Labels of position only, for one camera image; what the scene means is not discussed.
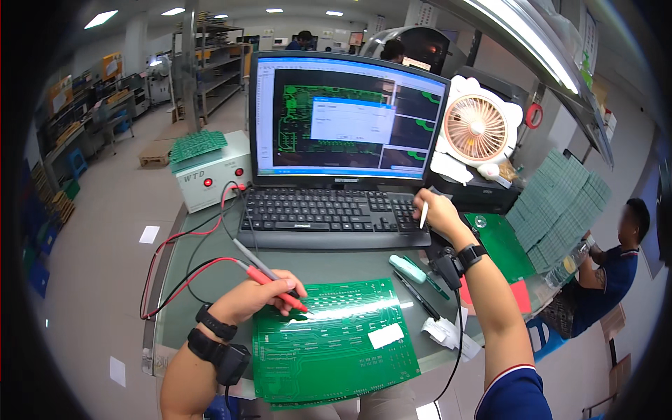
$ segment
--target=red wire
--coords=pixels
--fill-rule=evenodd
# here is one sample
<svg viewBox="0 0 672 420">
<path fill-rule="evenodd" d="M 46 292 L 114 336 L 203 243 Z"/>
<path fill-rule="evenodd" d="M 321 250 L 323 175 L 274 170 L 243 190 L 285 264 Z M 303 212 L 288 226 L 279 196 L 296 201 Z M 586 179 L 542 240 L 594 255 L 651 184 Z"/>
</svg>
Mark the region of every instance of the red wire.
<svg viewBox="0 0 672 420">
<path fill-rule="evenodd" d="M 243 191 L 245 189 L 245 186 L 243 184 L 239 184 L 239 185 L 234 184 L 234 185 L 228 187 L 226 189 L 226 191 L 224 191 L 224 195 L 222 196 L 222 208 L 224 208 L 224 200 L 226 199 L 226 195 L 228 194 L 229 191 L 231 191 L 233 189 L 240 189 L 241 191 Z M 219 224 L 221 222 L 222 222 L 222 216 L 219 216 L 219 219 L 217 220 L 217 224 L 214 225 L 214 228 L 210 229 L 207 232 L 189 232 L 189 235 L 209 235 L 210 233 L 213 233 L 219 227 Z M 173 239 L 176 239 L 177 237 L 183 236 L 183 235 L 186 235 L 186 234 L 184 232 L 175 233 L 173 236 L 171 236 L 168 239 L 166 239 L 165 241 L 163 241 L 161 243 L 161 245 L 159 245 L 157 250 L 154 252 L 154 255 L 152 256 L 152 261 L 149 264 L 149 271 L 147 272 L 147 279 L 144 282 L 144 294 L 143 294 L 144 298 L 142 299 L 142 302 L 140 303 L 140 307 L 142 308 L 143 313 L 145 312 L 145 306 L 147 305 L 147 299 L 149 299 L 149 296 L 148 296 L 148 294 L 149 294 L 149 280 L 152 277 L 152 270 L 154 268 L 154 262 L 156 261 L 156 258 L 159 255 L 159 252 L 168 242 L 172 241 Z"/>
<path fill-rule="evenodd" d="M 168 300 L 166 300 L 166 301 L 163 303 L 162 306 L 165 306 L 165 305 L 169 304 L 173 299 L 175 299 L 175 297 L 176 297 L 182 290 L 184 290 L 184 289 L 187 287 L 187 285 L 188 285 L 188 284 L 189 284 L 189 283 L 190 283 L 196 276 L 198 276 L 199 274 L 201 274 L 206 268 L 210 267 L 212 264 L 218 263 L 219 261 L 233 261 L 233 262 L 238 262 L 238 259 L 231 258 L 231 257 L 220 257 L 220 258 L 217 258 L 217 259 L 212 260 L 211 262 L 207 263 L 206 265 L 204 265 L 203 267 L 201 267 L 196 273 L 192 274 L 192 276 L 191 276 L 189 279 L 187 279 L 187 281 L 182 285 L 182 287 L 181 287 L 178 291 L 176 291 L 175 294 L 172 295 Z M 148 319 L 148 318 L 153 317 L 153 316 L 156 315 L 160 310 L 161 310 L 160 308 L 157 308 L 156 310 L 154 310 L 154 311 L 148 313 L 148 314 L 146 315 L 146 317 L 143 318 L 143 319 Z"/>
</svg>

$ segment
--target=person in background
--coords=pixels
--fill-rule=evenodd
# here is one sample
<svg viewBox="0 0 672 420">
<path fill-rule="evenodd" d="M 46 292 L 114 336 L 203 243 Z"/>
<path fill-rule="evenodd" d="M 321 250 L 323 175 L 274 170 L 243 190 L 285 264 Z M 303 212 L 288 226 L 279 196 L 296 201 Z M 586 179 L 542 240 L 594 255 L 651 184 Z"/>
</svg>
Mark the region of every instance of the person in background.
<svg viewBox="0 0 672 420">
<path fill-rule="evenodd" d="M 389 40 L 385 42 L 385 47 L 380 52 L 380 59 L 401 64 L 404 60 L 404 52 L 406 48 L 400 40 Z"/>
<path fill-rule="evenodd" d="M 295 40 L 292 40 L 285 50 L 291 51 L 300 51 L 300 50 L 312 50 L 312 34 L 310 31 L 301 31 L 296 36 Z"/>
<path fill-rule="evenodd" d="M 579 266 L 579 281 L 572 280 L 539 316 L 564 339 L 581 334 L 604 317 L 628 293 L 637 271 L 637 253 L 650 216 L 641 198 L 630 198 L 618 225 L 620 245 L 602 251 L 590 248 L 590 257 Z M 583 237 L 592 239 L 590 230 Z M 593 269 L 593 262 L 599 264 Z"/>
<path fill-rule="evenodd" d="M 413 203 L 415 219 L 420 217 L 417 208 L 427 203 L 428 223 L 449 238 L 457 252 L 478 244 L 447 197 L 423 188 Z M 240 325 L 265 304 L 274 305 L 283 316 L 288 316 L 291 306 L 275 296 L 296 289 L 299 296 L 305 298 L 306 289 L 289 271 L 273 272 L 280 280 L 260 286 L 247 279 L 219 298 L 208 312 L 229 325 Z M 542 379 L 534 367 L 528 329 L 509 284 L 487 254 L 466 270 L 465 277 L 485 338 L 485 392 L 476 408 L 475 419 L 550 420 Z M 209 339 L 226 345 L 202 323 L 196 328 Z M 184 343 L 168 365 L 161 386 L 163 420 L 201 418 L 214 398 L 215 377 L 214 366 L 201 360 Z M 408 382 L 403 382 L 362 395 L 358 420 L 418 420 L 415 404 L 413 389 Z M 276 411 L 273 418 L 340 420 L 333 405 Z"/>
</svg>

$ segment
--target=monitor bezel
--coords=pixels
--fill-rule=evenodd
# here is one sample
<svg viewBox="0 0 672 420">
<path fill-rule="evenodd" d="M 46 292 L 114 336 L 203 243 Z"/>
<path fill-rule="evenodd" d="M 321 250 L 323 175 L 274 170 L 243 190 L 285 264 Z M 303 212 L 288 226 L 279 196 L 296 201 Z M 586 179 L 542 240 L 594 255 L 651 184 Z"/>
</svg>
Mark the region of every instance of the monitor bezel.
<svg viewBox="0 0 672 420">
<path fill-rule="evenodd" d="M 355 177 L 351 175 L 259 175 L 259 163 L 257 162 L 257 65 L 260 58 L 327 58 L 330 60 L 344 60 L 350 62 L 360 62 L 369 65 L 380 67 L 387 67 L 410 73 L 421 77 L 427 77 L 434 81 L 444 83 L 446 91 L 444 92 L 444 100 L 440 105 L 439 114 L 443 115 L 446 111 L 446 104 L 448 102 L 448 91 L 450 90 L 450 80 L 445 77 L 435 75 L 433 73 L 414 69 L 405 65 L 380 60 L 378 58 L 370 58 L 352 54 L 341 54 L 337 52 L 315 52 L 315 51 L 258 51 L 254 52 L 251 57 L 250 75 L 249 75 L 249 134 L 250 134 L 250 153 L 252 160 L 252 181 L 255 185 L 366 185 L 368 187 L 375 185 L 402 185 L 411 187 L 421 187 L 425 185 L 427 177 L 429 176 L 429 164 L 431 156 L 436 146 L 436 140 L 439 136 L 440 130 L 434 130 L 431 142 L 429 144 L 429 152 L 427 156 L 430 158 L 423 171 L 420 179 L 407 178 L 390 178 L 390 177 Z"/>
</svg>

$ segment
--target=desk fan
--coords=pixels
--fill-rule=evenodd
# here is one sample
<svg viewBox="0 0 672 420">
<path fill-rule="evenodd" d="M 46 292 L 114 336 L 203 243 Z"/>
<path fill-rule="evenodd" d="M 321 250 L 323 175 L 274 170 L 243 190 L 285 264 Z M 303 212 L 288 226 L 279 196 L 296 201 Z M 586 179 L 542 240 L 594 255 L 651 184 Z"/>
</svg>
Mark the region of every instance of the desk fan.
<svg viewBox="0 0 672 420">
<path fill-rule="evenodd" d="M 470 77 L 454 76 L 436 151 L 472 167 L 499 164 L 511 156 L 523 109 L 504 102 Z"/>
</svg>

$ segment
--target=blue shirt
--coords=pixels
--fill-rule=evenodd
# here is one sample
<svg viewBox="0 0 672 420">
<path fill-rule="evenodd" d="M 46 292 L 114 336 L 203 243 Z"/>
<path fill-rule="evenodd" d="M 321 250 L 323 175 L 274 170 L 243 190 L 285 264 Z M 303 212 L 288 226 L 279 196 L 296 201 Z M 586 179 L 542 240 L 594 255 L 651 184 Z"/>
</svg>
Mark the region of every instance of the blue shirt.
<svg viewBox="0 0 672 420">
<path fill-rule="evenodd" d="M 301 51 L 301 45 L 299 45 L 296 40 L 293 40 L 287 45 L 287 47 L 285 47 L 285 51 L 287 50 Z"/>
<path fill-rule="evenodd" d="M 621 246 L 606 252 L 607 258 L 598 269 L 604 270 L 604 290 L 575 288 L 577 308 L 574 311 L 572 337 L 576 337 L 604 317 L 628 293 L 637 271 L 637 250 L 621 251 Z"/>
<path fill-rule="evenodd" d="M 542 379 L 532 365 L 512 366 L 490 383 L 476 407 L 476 420 L 546 420 L 553 416 Z"/>
</svg>

